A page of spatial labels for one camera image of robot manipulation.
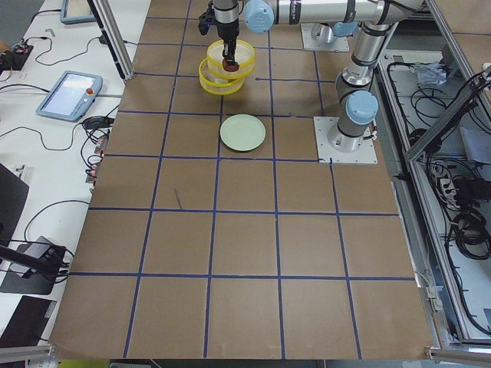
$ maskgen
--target metal mounting plate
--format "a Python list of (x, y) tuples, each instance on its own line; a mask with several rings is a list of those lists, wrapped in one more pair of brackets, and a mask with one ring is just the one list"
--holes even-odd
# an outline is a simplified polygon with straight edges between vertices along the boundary
[[(355, 165), (375, 165), (378, 163), (374, 142), (364, 140), (361, 147), (353, 153), (343, 153), (334, 149), (328, 142), (328, 132), (338, 122), (338, 117), (314, 117), (315, 140), (320, 163), (351, 163)], [(370, 136), (367, 128), (365, 136)]]
[(350, 47), (348, 45), (348, 40), (346, 37), (336, 38), (335, 41), (325, 44), (319, 44), (311, 36), (312, 29), (315, 23), (304, 23), (302, 24), (302, 40), (304, 42), (305, 50), (313, 51), (332, 51), (332, 52), (349, 52)]

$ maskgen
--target grid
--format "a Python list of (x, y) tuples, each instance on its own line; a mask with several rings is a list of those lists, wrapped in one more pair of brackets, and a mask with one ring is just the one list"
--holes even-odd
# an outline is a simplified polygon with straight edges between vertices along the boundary
[[(349, 55), (242, 27), (256, 72), (211, 97), (189, 62), (215, 41), (191, 31), (207, 2), (166, 3), (175, 13), (150, 6), (51, 341), (71, 358), (423, 357), (431, 339), (384, 164), (315, 155), (311, 117), (336, 114), (331, 69)], [(235, 113), (265, 123), (259, 149), (220, 143)]]

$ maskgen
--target plate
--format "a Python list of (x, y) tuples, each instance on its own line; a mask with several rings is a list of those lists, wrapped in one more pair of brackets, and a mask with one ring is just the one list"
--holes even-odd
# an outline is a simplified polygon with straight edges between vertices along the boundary
[(257, 117), (239, 114), (228, 118), (220, 128), (222, 142), (235, 151), (250, 151), (266, 138), (264, 124)]

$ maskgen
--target black monitor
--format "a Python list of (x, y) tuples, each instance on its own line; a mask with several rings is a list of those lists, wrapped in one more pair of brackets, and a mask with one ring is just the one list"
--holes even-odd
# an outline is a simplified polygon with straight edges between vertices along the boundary
[(8, 246), (21, 218), (29, 186), (0, 164), (0, 245)]
[(28, 197), (29, 187), (0, 164), (0, 261), (12, 262), (4, 276), (0, 292), (48, 295), (57, 279), (65, 247), (40, 237), (8, 248)]

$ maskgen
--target black device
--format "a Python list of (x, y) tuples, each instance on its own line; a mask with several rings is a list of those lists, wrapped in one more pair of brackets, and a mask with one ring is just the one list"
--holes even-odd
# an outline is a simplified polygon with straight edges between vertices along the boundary
[(38, 345), (56, 301), (22, 296), (0, 337), (0, 348)]
[(64, 267), (65, 251), (65, 247), (42, 236), (37, 241), (20, 244), (17, 251), (0, 246), (0, 258), (12, 262), (0, 292), (49, 295), (56, 280), (62, 276), (60, 268)]
[(0, 164), (0, 246), (8, 246), (28, 198), (29, 186)]
[(29, 187), (13, 172), (0, 164), (0, 261), (12, 262), (5, 274), (0, 292), (48, 295), (53, 290), (66, 248), (40, 237), (39, 243), (8, 248), (18, 220), (24, 210)]
[(21, 40), (14, 45), (12, 51), (1, 53), (0, 74), (2, 74), (3, 71), (21, 71), (33, 49), (34, 46)]

